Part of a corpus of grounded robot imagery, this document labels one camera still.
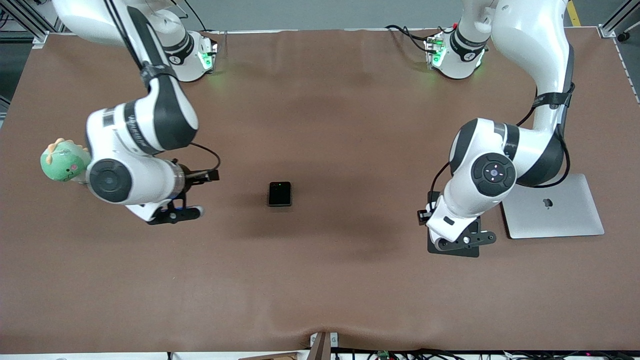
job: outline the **plush toy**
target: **plush toy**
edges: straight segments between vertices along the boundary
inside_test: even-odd
[[[40,157],[42,171],[49,179],[81,184],[86,184],[86,168],[90,162],[91,155],[86,148],[63,138],[47,146]]]

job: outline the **wire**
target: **wire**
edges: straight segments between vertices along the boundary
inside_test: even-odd
[[[133,60],[136,62],[136,65],[138,66],[138,69],[141,70],[142,69],[142,64],[140,63],[140,59],[138,59],[138,55],[133,50],[133,45],[131,44],[131,39],[129,38],[129,34],[127,33],[127,30],[124,27],[124,23],[122,22],[122,18],[120,17],[120,14],[118,13],[118,10],[116,9],[116,6],[113,3],[113,0],[102,0],[102,2],[104,3],[104,6],[106,6],[107,11],[109,12],[109,15],[111,16],[111,20],[113,20],[113,24],[115,25],[115,27],[118,30],[120,36],[122,37],[122,41],[124,42],[125,47],[127,48],[127,50],[129,50],[129,54],[131,55]]]
[[[554,182],[553,184],[533,186],[536,189],[545,189],[545,188],[553,187],[555,185],[558,185],[558,184],[562,183],[566,179],[566,177],[569,176],[569,170],[571,169],[571,158],[569,157],[569,149],[567,149],[566,143],[564,142],[564,136],[560,133],[560,130],[558,128],[556,128],[554,136],[558,139],[558,141],[560,141],[560,146],[562,147],[562,150],[564,151],[564,158],[566,159],[566,166],[564,167],[564,174],[562,175],[562,177],[558,181]]]
[[[427,37],[419,37],[418,35],[411,34],[408,30],[405,30],[406,28],[407,28],[406,26],[404,28],[401,28],[398,25],[385,26],[385,29],[389,29],[389,30],[396,29],[396,30],[400,31],[401,33],[405,34],[406,36],[412,37],[412,38],[414,38],[416,40],[421,40],[421,41],[427,40]]]
[[[204,22],[202,22],[202,19],[200,18],[200,16],[198,16],[198,13],[196,13],[196,11],[191,7],[191,4],[189,4],[189,1],[184,0],[184,3],[187,4],[189,9],[191,9],[191,12],[193,13],[193,15],[196,15],[196,18],[198,19],[198,21],[200,21],[200,25],[202,26],[202,31],[207,31],[207,27],[204,26]]]
[[[446,359],[443,356],[449,356],[449,357],[453,357],[455,360],[464,360],[462,357],[454,355],[452,352],[448,352],[448,351],[445,351],[445,350],[435,350],[435,349],[429,348],[429,349],[421,349],[420,351],[427,352],[429,354],[433,354],[434,356],[439,357],[441,359]]]
[[[438,27],[438,30],[442,31],[445,34],[451,34],[452,32],[456,31],[455,29],[452,29],[451,31],[446,31],[441,26]]]
[[[216,164],[216,166],[215,166],[214,168],[210,169],[209,171],[217,170],[217,169],[220,167],[220,163],[222,163],[222,160],[220,160],[220,155],[216,154],[216,152],[215,152],[215,151],[211,150],[210,148],[208,148],[208,147],[206,147],[206,146],[202,146],[202,145],[200,145],[199,143],[195,143],[195,142],[191,142],[191,143],[189,143],[189,145],[193,145],[193,146],[195,146],[195,147],[199,147],[199,148],[201,148],[201,149],[202,149],[202,150],[204,150],[204,151],[208,151],[208,152],[210,152],[211,154],[213,154],[213,156],[215,156],[215,157],[216,157],[216,159],[218,159],[218,164]]]
[[[516,126],[520,127],[520,125],[524,124],[525,121],[529,120],[529,117],[531,117],[531,114],[533,114],[533,111],[535,109],[536,108],[533,108],[533,107],[529,109],[529,112],[527,113],[527,115],[522,120],[520,120],[519,123],[516,124]]]
[[[413,44],[414,44],[418,49],[420,49],[420,50],[424,51],[425,53],[429,53],[429,54],[435,54],[435,53],[436,53],[436,51],[434,51],[434,50],[425,49],[424,47],[420,46],[420,44],[418,44],[418,43],[416,42],[416,40],[425,41],[425,39],[427,39],[427,38],[426,38],[426,37],[425,37],[425,38],[422,38],[422,37],[419,37],[419,36],[417,36],[417,35],[413,35],[413,34],[411,34],[411,32],[409,31],[409,29],[408,29],[406,26],[405,26],[405,27],[403,27],[403,28],[400,28],[398,25],[389,25],[389,26],[385,26],[385,28],[386,28],[386,29],[389,29],[389,30],[391,30],[391,29],[398,29],[398,30],[400,30],[400,32],[401,32],[402,34],[404,34],[405,36],[408,36],[408,37],[411,39],[411,41],[413,42]]]
[[[3,9],[0,9],[0,22],[2,22],[0,28],[3,28],[9,20],[11,20],[9,13],[5,12]]]
[[[575,90],[575,84],[571,83],[571,86],[569,86],[569,91],[567,91],[569,94],[572,94],[573,91]],[[519,122],[516,124],[516,126],[520,127],[520,125],[524,124],[525,121],[527,121],[527,119],[529,119],[529,117],[531,117],[531,114],[533,114],[533,111],[535,110],[535,107],[531,107],[531,109],[529,110],[529,112],[527,113],[527,115]],[[562,132],[560,132],[560,129],[556,126],[556,130],[554,131],[554,135],[555,138],[558,139],[558,141],[560,142],[560,146],[562,147],[563,153],[564,153],[564,158],[566,159],[566,166],[564,167],[564,174],[562,175],[562,177],[560,179],[558,179],[558,181],[552,183],[552,184],[546,184],[546,185],[537,185],[537,186],[532,186],[533,188],[536,189],[546,189],[546,188],[551,188],[555,185],[559,185],[560,183],[562,183],[567,176],[569,176],[569,171],[571,169],[571,157],[569,156],[569,148],[567,148],[566,146],[566,142],[564,141],[564,134],[562,134]]]
[[[510,360],[565,360],[567,357],[574,356],[576,354],[579,354],[579,352],[574,351],[566,355],[556,356],[553,353],[549,354],[548,352],[545,352],[545,351],[540,352],[540,354],[530,354],[527,352],[515,351],[511,353],[512,356],[510,357]],[[609,360],[613,360],[611,357],[609,357],[609,355],[605,353],[601,353],[601,354],[608,357]]]
[[[591,355],[600,355],[600,356],[604,356],[604,357],[606,357],[608,360],[614,360],[614,359],[615,359],[615,357],[613,357],[613,356],[611,356],[611,355],[607,354],[606,352],[602,352],[602,351],[587,351],[587,353],[588,353],[588,354],[591,354]]]
[[[429,194],[427,194],[427,201],[429,202],[429,212],[433,212],[433,207],[431,206],[431,196],[433,195],[433,188],[436,186],[436,181],[438,181],[438,178],[440,177],[440,175],[442,174],[442,172],[444,172],[444,170],[449,166],[449,162],[447,161],[447,163],[440,169],[440,171],[438,171],[438,173],[436,174],[436,176],[433,178],[433,182],[431,183],[431,191],[429,192]]]
[[[184,16],[178,16],[178,19],[188,19],[189,18],[189,14],[186,11],[184,11],[184,9],[180,5],[178,5],[178,3],[175,2],[175,0],[170,0],[170,1],[173,3],[173,5],[175,7],[180,9],[180,11],[182,11],[182,13],[184,14]]]

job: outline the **apple logo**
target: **apple logo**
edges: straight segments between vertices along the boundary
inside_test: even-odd
[[[551,201],[551,199],[542,199],[542,202],[547,207],[547,210],[549,210],[554,205],[554,202]]]

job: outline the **smartphone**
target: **smartphone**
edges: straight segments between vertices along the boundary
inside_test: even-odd
[[[291,206],[291,183],[276,181],[269,184],[269,206]]]

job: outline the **silver laptop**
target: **silver laptop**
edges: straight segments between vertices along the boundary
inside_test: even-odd
[[[570,174],[551,188],[516,185],[502,208],[512,239],[604,234],[583,174]]]

